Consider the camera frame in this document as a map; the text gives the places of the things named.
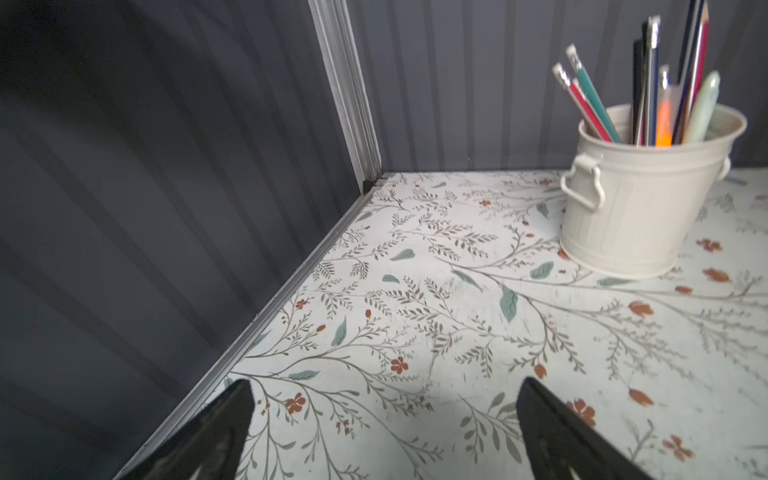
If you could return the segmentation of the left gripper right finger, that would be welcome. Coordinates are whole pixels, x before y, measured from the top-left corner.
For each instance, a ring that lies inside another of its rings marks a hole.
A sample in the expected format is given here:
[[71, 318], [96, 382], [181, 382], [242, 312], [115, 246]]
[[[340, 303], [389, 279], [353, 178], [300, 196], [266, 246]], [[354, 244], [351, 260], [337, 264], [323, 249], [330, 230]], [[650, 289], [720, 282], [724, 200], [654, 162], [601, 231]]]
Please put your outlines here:
[[649, 476], [567, 408], [537, 379], [526, 378], [516, 410], [536, 479], [647, 479]]

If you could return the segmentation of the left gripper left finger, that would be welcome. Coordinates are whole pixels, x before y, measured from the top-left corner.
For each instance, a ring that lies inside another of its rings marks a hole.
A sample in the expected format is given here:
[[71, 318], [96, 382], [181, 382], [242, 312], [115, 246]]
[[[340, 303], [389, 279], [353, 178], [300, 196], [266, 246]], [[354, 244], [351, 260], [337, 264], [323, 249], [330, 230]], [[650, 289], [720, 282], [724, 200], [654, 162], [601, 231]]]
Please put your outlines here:
[[129, 480], [233, 479], [254, 409], [249, 382], [232, 383], [124, 477]]

